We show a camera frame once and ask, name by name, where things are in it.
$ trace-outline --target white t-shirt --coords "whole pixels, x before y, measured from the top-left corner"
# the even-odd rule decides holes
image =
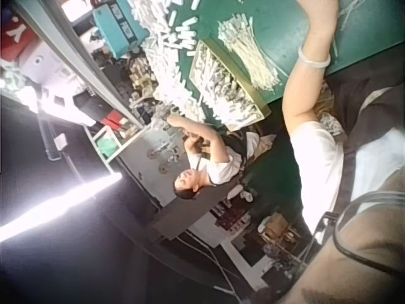
[[[336,202],[343,167],[343,147],[318,122],[306,122],[291,135],[301,177],[302,215],[310,231]],[[405,136],[391,129],[380,139],[362,146],[356,154],[351,201],[378,190],[405,163]]]
[[[246,156],[251,157],[254,150],[259,144],[259,135],[253,132],[246,132]],[[232,148],[227,147],[229,162],[215,163],[206,158],[201,158],[201,154],[189,155],[190,168],[197,169],[197,164],[200,161],[198,170],[206,170],[211,182],[214,184],[224,184],[231,180],[232,177],[238,174],[242,157]]]

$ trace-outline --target woman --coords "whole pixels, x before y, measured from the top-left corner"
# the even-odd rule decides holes
[[[184,142],[190,169],[183,171],[173,183],[175,194],[185,200],[192,199],[201,188],[217,186],[238,174],[246,160],[256,159],[271,148],[275,136],[259,137],[257,133],[237,136],[221,136],[211,127],[188,118],[171,115],[167,122],[172,127],[181,127],[189,137]],[[200,138],[209,141],[210,157],[202,156],[196,143]]]

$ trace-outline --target red object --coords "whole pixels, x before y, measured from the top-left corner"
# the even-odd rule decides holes
[[[121,124],[120,120],[123,119],[123,116],[116,110],[111,111],[106,118],[100,122],[103,125],[108,125],[113,130],[120,130]]]
[[[1,27],[1,59],[15,61],[36,37],[23,18],[13,11],[9,22]]]

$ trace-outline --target workbench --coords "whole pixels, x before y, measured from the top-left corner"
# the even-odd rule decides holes
[[[340,0],[340,10],[352,1]],[[182,6],[171,5],[171,9],[177,10],[175,26],[198,16],[198,23],[192,25],[192,30],[197,31],[197,39],[213,39],[250,79],[239,57],[229,53],[218,39],[218,21],[229,20],[232,14],[245,13],[247,18],[253,17],[254,35],[259,46],[287,75],[290,74],[298,58],[298,47],[308,31],[308,19],[296,0],[243,0],[243,3],[238,0],[201,0],[196,11],[191,10],[191,3],[192,0],[185,0]],[[331,49],[332,64],[327,73],[334,73],[404,41],[404,14],[401,0],[364,0],[350,13],[344,30],[341,28],[346,15],[340,16],[335,34],[338,56]],[[184,49],[180,51],[180,71],[187,81],[186,88],[198,99],[199,91],[188,80],[192,57],[185,53]],[[283,95],[287,77],[280,72],[279,77],[282,85],[277,86],[274,93],[260,91],[267,103]]]

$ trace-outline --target black hair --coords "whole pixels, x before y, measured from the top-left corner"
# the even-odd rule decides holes
[[[197,192],[194,192],[191,188],[190,189],[177,189],[175,187],[175,182],[173,182],[173,192],[178,196],[179,198],[182,198],[183,200],[191,200],[193,199]]]

